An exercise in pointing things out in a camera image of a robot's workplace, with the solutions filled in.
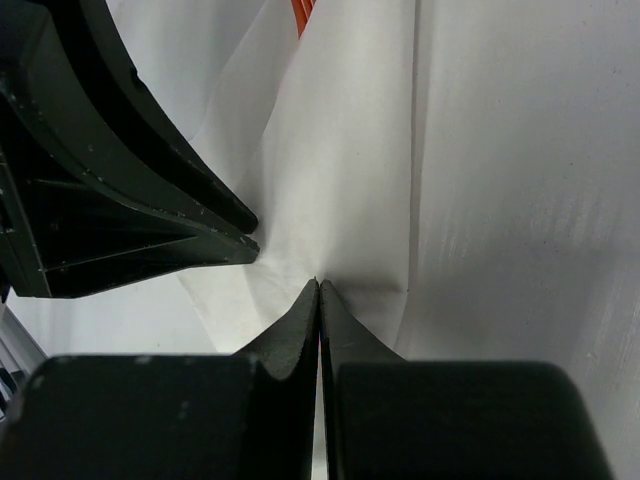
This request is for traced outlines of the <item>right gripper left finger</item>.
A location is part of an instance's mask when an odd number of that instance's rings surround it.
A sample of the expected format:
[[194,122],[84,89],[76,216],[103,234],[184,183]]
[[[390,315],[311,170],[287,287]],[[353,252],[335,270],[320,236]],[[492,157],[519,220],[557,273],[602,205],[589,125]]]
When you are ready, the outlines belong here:
[[319,285],[231,355],[42,363],[1,430],[5,479],[307,479]]

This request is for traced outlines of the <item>white paper napkin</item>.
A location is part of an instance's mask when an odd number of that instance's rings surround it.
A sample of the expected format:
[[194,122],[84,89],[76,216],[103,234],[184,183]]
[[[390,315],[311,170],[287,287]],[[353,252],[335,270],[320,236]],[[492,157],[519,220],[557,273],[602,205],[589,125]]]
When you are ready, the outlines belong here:
[[409,280],[412,1],[322,1],[236,189],[258,215],[252,264],[183,273],[217,353],[284,314],[310,279],[396,341]]

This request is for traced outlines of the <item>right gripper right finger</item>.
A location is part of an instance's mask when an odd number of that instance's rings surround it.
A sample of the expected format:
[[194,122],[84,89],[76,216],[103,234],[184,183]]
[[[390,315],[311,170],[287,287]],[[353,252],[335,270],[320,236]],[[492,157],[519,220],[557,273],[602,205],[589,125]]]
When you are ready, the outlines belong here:
[[536,361],[409,361],[320,286],[332,479],[609,479],[582,397]]

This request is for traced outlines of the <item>orange plastic fork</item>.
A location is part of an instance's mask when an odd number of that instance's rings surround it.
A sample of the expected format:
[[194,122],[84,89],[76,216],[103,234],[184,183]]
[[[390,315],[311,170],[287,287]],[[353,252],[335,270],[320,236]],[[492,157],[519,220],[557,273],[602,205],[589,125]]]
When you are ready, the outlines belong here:
[[291,0],[298,36],[301,37],[312,14],[315,0]]

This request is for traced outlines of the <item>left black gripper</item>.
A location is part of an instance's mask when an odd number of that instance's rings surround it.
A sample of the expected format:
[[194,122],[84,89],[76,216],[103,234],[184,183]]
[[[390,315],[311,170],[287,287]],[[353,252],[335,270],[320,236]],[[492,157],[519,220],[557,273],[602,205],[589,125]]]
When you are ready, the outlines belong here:
[[20,296],[79,298],[168,273],[249,264],[256,215],[189,145],[141,80],[104,1],[46,1],[71,66],[118,138],[202,206],[119,202],[60,162],[55,126],[27,83],[53,46],[48,12],[1,4],[1,284]]

